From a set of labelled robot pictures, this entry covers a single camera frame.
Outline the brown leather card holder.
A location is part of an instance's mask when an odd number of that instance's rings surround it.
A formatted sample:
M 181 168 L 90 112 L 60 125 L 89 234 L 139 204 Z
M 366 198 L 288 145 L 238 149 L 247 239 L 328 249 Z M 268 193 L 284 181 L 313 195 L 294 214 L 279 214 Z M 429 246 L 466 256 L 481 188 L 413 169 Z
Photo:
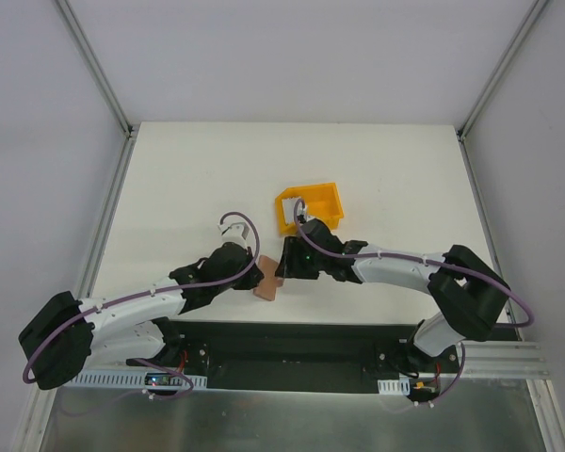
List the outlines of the brown leather card holder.
M 253 289 L 253 295 L 262 300 L 274 301 L 277 290 L 283 286 L 283 278 L 276 276 L 279 263 L 268 256 L 261 255 L 257 266 L 264 274 L 264 278 Z

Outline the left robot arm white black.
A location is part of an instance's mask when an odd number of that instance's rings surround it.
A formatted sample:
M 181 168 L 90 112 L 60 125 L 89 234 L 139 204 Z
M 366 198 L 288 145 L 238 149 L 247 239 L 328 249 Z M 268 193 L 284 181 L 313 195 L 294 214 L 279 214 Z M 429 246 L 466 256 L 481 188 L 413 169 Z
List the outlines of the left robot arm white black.
M 227 242 L 119 299 L 58 293 L 19 334 L 27 358 L 23 380 L 49 390 L 101 363 L 177 366 L 184 346 L 174 317 L 209 305 L 229 289 L 250 291 L 263 278 L 251 250 Z

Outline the yellow plastic bin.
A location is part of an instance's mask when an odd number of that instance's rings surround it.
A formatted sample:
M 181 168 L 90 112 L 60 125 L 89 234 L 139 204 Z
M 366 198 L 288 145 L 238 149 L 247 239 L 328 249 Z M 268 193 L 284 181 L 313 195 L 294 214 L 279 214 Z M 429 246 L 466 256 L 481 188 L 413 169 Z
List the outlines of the yellow plastic bin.
M 284 198 L 294 197 L 303 199 L 310 214 L 322 220 L 331 230 L 337 229 L 340 220 L 345 216 L 335 183 L 291 186 L 280 193 L 274 202 L 279 235 L 294 234 L 297 230 L 295 223 L 285 223 L 282 207 Z

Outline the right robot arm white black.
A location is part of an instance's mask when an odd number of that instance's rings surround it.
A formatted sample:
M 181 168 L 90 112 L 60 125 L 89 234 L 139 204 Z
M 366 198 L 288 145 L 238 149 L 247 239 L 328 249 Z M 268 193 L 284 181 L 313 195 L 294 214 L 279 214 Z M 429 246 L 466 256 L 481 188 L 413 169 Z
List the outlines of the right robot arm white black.
M 465 246 L 433 255 L 401 253 L 361 240 L 343 242 L 323 221 L 311 219 L 284 239 L 275 275 L 316 280 L 322 272 L 342 283 L 385 283 L 433 298 L 439 313 L 421 321 L 400 352 L 420 372 L 463 340 L 487 341 L 509 298 L 503 291 L 508 285 Z

